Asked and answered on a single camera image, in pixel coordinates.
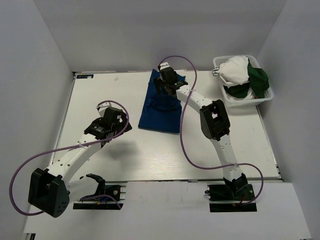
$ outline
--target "white wall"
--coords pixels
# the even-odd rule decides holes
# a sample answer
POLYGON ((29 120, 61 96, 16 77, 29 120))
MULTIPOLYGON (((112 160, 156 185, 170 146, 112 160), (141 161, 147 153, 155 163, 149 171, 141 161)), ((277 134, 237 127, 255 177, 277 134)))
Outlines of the white wall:
MULTIPOLYGON (((9 182, 28 157, 52 149, 72 84, 72 72, 32 0, 0 3, 0 239, 21 237, 25 217, 9 201, 9 182)), ((28 209, 35 160, 16 179, 17 204, 28 209)))
MULTIPOLYGON (((210 70, 256 56, 286 0, 34 0, 72 71, 143 71, 172 54, 210 70)), ((190 68, 181 61, 176 68, 190 68)))
POLYGON ((275 95, 261 106, 262 117, 315 240, 320 239, 319 9, 318 0, 288 0, 258 55, 275 95))

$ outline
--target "table surface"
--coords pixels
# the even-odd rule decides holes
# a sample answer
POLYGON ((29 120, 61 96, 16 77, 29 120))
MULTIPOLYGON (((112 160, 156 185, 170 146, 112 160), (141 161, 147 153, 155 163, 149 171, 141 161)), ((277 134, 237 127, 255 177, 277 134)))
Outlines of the table surface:
MULTIPOLYGON (((180 70, 189 84, 192 71, 180 70)), ((103 100, 115 100, 126 107, 133 129, 105 145, 94 154, 74 179, 92 173, 106 181, 216 180, 222 170, 201 170, 191 166, 181 150, 179 136, 138 128, 151 72, 96 73, 93 78, 76 79, 58 147, 74 145, 90 123, 99 117, 96 106, 103 100)), ((212 100, 222 99, 217 80, 210 71, 198 71, 195 89, 212 100)), ((227 109, 231 127, 231 144, 238 163, 251 163, 265 178, 278 178, 275 159, 255 106, 227 109)), ((191 160, 200 166, 219 166, 211 142, 200 128, 200 116, 187 108, 183 122, 183 139, 191 160)), ((66 152, 55 154, 53 161, 66 152)), ((241 166, 247 178, 258 178, 252 167, 241 166)))

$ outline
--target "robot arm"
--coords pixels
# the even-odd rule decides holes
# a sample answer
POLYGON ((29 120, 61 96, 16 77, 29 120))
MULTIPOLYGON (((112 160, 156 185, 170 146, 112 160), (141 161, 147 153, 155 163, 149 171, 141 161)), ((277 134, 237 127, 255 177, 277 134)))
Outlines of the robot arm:
MULTIPOLYGON (((168 94, 186 102, 191 90, 188 83, 178 81, 177 73, 167 62, 159 65, 158 69, 160 77, 153 80, 157 93, 168 94)), ((199 113, 202 133, 212 142, 221 165, 234 164, 223 168, 223 179, 231 194, 236 196, 248 185, 248 181, 241 168, 237 166, 230 142, 230 121, 224 103, 221 100, 212 101, 192 91, 188 105, 199 113)))
MULTIPOLYGON (((106 182, 98 175, 90 173, 71 181, 79 168, 109 141, 86 143, 113 137, 126 126, 127 115, 122 110, 103 104, 98 106, 98 112, 101 117, 84 130, 78 141, 81 147, 69 150, 54 164, 44 170, 37 168, 31 175, 28 202, 54 218, 59 217, 70 202, 104 194, 106 182)), ((128 123, 124 132, 131 129, 128 123)))

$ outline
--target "cable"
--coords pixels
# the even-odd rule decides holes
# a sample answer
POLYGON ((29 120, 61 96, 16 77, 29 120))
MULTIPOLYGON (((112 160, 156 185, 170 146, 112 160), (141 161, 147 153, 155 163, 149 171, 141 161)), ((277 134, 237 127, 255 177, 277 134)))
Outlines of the cable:
POLYGON ((20 172, 20 170, 27 164, 29 163, 31 160, 33 159, 36 159, 40 156, 43 156, 43 155, 46 155, 46 154, 51 154, 51 153, 55 153, 55 152, 60 152, 60 151, 64 151, 64 150, 70 150, 70 149, 77 149, 77 148, 80 148, 80 147, 86 147, 86 146, 89 146, 89 145, 92 145, 92 144, 97 144, 97 143, 102 143, 102 142, 105 142, 105 141, 109 141, 109 140, 112 140, 112 139, 115 139, 117 137, 119 137, 127 128, 128 124, 129 124, 129 113, 127 111, 127 109, 121 105, 120 103, 116 102, 116 101, 113 101, 113 100, 105 100, 105 101, 102 101, 98 104, 101 105, 101 104, 104 104, 104 103, 114 103, 114 104, 117 104, 119 105, 123 110, 124 112, 126 113, 126 118, 127 118, 127 121, 126 121, 126 124, 124 126, 124 128, 119 132, 117 133, 116 135, 112 136, 112 137, 108 137, 106 139, 102 139, 102 140, 97 140, 97 141, 91 141, 91 142, 87 142, 87 143, 83 143, 81 146, 79 144, 77 145, 73 145, 73 146, 66 146, 66 147, 61 147, 61 148, 57 148, 57 149, 53 149, 53 150, 48 150, 48 151, 44 151, 44 152, 41 152, 41 153, 38 153, 30 158, 28 158, 27 160, 25 160, 14 172, 12 178, 11 178, 11 181, 10 181, 10 185, 9 185, 9 197, 10 197, 10 202, 12 204, 12 206, 14 207, 14 209, 22 214, 22 215, 25 215, 25 216, 36 216, 36 215, 39 215, 39 214, 42 214, 43 211, 38 211, 38 212, 32 212, 32 213, 29 213, 29 212, 25 212, 25 211, 22 211, 16 204, 15 200, 14 200, 14 196, 13 196, 13 186, 14 186, 14 182, 15 182, 15 179, 18 175, 18 173, 20 172))
POLYGON ((98 203, 102 204, 103 202, 107 202, 108 199, 109 199, 108 197, 105 197, 104 199, 100 200, 98 203))
POLYGON ((239 203, 234 203, 232 204, 232 206, 236 207, 236 206, 239 206, 239 205, 242 205, 242 202, 245 200, 245 195, 242 195, 242 198, 241 198, 241 201, 239 203))
MULTIPOLYGON (((188 157, 188 154, 187 154, 186 149, 185 149, 185 146, 184 146, 184 140, 183 140, 183 137, 182 137, 182 133, 183 133, 183 128, 182 128, 182 126, 183 126, 184 116, 185 116, 185 112, 186 112, 186 109, 187 109, 187 106, 188 106, 188 102, 189 102, 189 99, 190 99, 191 94, 192 94, 192 92, 193 92, 192 90, 195 88, 195 85, 196 85, 196 82, 197 82, 198 74, 197 74, 197 70, 196 70, 194 64, 193 64, 188 58, 186 58, 186 57, 184 57, 184 56, 179 56, 179 55, 167 56, 166 58, 164 58, 164 59, 160 62, 160 64, 163 63, 165 60, 170 59, 170 58, 181 58, 181 59, 186 60, 187 62, 189 62, 189 63, 191 64, 191 66, 192 66, 192 68, 193 68, 193 71, 194 71, 194 74, 195 74, 194 83, 193 83, 193 85, 192 85, 192 87, 191 87, 191 91, 190 91, 188 97, 186 98, 184 107, 183 107, 183 109, 182 109, 181 117, 180 117, 180 135, 179 135, 179 137, 180 137, 181 148, 182 148, 182 151, 183 151, 183 154, 184 154, 186 160, 187 160, 192 166, 194 166, 195 168, 197 168, 197 169, 202 169, 202 170, 216 170, 216 169, 222 169, 222 168, 226 168, 226 167, 234 167, 234 166, 235 166, 234 164, 225 164, 225 165, 214 166, 214 167, 198 166, 198 165, 194 164, 194 163, 190 160, 190 158, 188 157)), ((258 194, 257 194, 257 195, 255 196, 255 198, 253 198, 251 201, 246 202, 246 203, 241 203, 241 205, 247 205, 247 204, 250 204, 250 203, 252 203, 253 201, 255 201, 255 200, 260 196, 260 194, 261 194, 261 192, 262 192, 262 189, 263 189, 263 187, 264 187, 264 176, 263 176, 262 172, 260 171, 260 169, 259 169, 258 167, 256 167, 255 165, 251 164, 251 163, 238 163, 237 165, 238 165, 238 166, 251 166, 251 167, 255 168, 255 169, 259 172, 259 174, 260 174, 260 176, 261 176, 261 187, 260 187, 260 190, 259 190, 258 194)))
POLYGON ((103 198, 103 197, 110 198, 112 201, 115 202, 115 204, 118 206, 119 210, 121 210, 121 206, 120 206, 120 204, 117 202, 117 200, 115 200, 112 196, 107 195, 107 194, 101 194, 101 195, 98 195, 98 196, 85 196, 85 197, 80 198, 80 201, 91 200, 91 199, 100 198, 100 197, 101 197, 101 198, 103 198))

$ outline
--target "plastic basket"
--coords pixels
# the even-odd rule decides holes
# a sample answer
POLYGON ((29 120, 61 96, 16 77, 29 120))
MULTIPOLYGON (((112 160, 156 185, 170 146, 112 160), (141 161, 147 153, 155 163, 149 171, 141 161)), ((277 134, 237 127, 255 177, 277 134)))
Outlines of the plastic basket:
MULTIPOLYGON (((256 58, 254 56, 251 55, 238 55, 238 56, 246 56, 249 58, 250 63, 252 65, 252 67, 254 68, 260 68, 256 58)), ((225 63, 228 59, 235 57, 234 56, 217 56, 213 59, 213 65, 214 67, 218 67, 220 66, 220 64, 225 63)), ((233 100, 233 99, 229 99, 227 96, 227 93, 224 89, 223 84, 221 83, 221 79, 220 76, 216 76, 215 74, 213 75, 219 82, 219 86, 220 89, 222 91, 222 95, 223 95, 223 101, 224 104, 229 107, 246 107, 246 106, 254 106, 254 105, 259 105, 260 103, 263 103, 264 101, 269 101, 274 97, 274 93, 271 89, 271 87, 269 87, 266 91, 264 91, 264 98, 258 98, 258 99, 245 99, 245 100, 233 100)))

